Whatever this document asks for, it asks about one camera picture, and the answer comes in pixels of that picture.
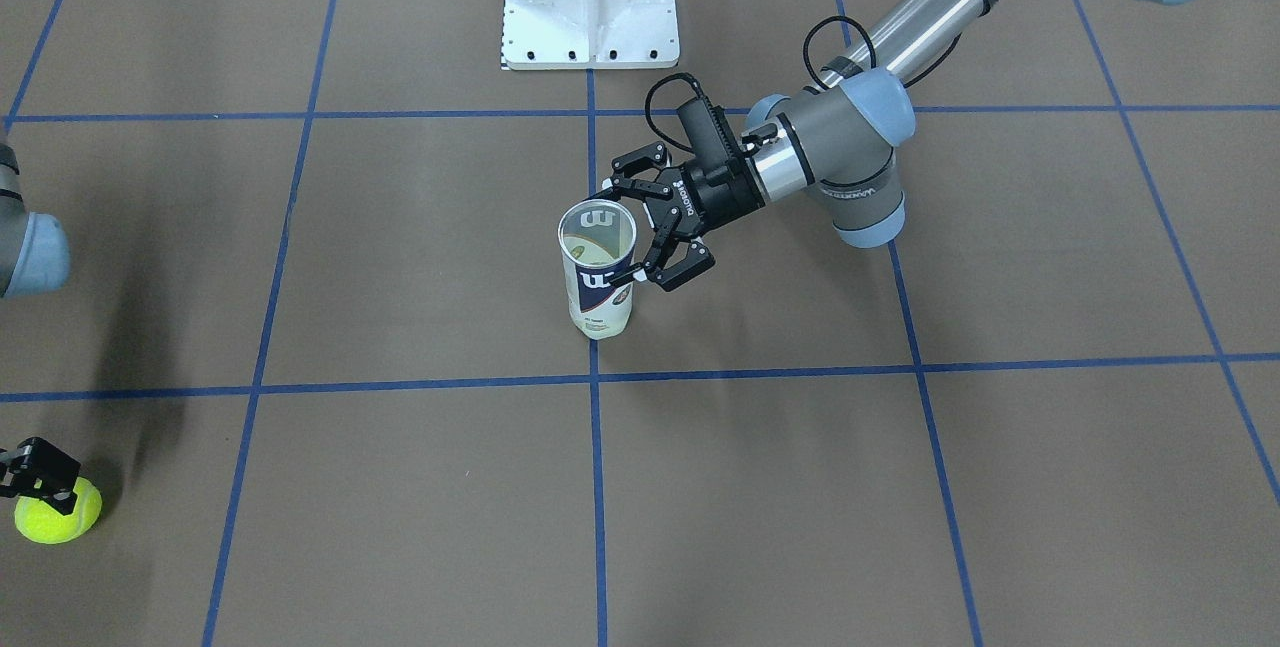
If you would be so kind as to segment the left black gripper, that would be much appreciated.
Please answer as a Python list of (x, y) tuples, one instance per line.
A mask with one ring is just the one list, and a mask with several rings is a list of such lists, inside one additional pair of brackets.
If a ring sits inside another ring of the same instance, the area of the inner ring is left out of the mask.
[(631, 282), (652, 282), (666, 292), (677, 290), (716, 265), (701, 233), (718, 229), (765, 206), (749, 159), (730, 159), (704, 168), (696, 159), (671, 168), (669, 149), (653, 142), (611, 161), (611, 201), (634, 199), (682, 208), (681, 219), (653, 219), (652, 245), (630, 266)]

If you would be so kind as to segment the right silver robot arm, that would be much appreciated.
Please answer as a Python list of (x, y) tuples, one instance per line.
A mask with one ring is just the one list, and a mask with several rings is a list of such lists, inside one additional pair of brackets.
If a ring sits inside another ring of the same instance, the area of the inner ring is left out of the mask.
[[(8, 132), (1, 138), (1, 295), (13, 300), (61, 288), (70, 249), (59, 219), (26, 206), (20, 167)], [(3, 450), (3, 496), (44, 504), (68, 518), (79, 506), (81, 464), (44, 438)]]

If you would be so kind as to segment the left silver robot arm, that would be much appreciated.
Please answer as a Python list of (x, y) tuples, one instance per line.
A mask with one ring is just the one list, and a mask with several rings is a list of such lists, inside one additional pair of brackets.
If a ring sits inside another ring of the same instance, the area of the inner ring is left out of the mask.
[(854, 23), (859, 45), (810, 69), (803, 91), (762, 99), (739, 132), (698, 79), (678, 74), (692, 90), (677, 110), (685, 140), (662, 135), (617, 158), (600, 191), (644, 205), (652, 245), (591, 284), (650, 281), (673, 291), (713, 266), (707, 233), (800, 192), (826, 204), (845, 243), (893, 240), (906, 215), (896, 152), (916, 129), (908, 91), (998, 1), (902, 0), (872, 29)]

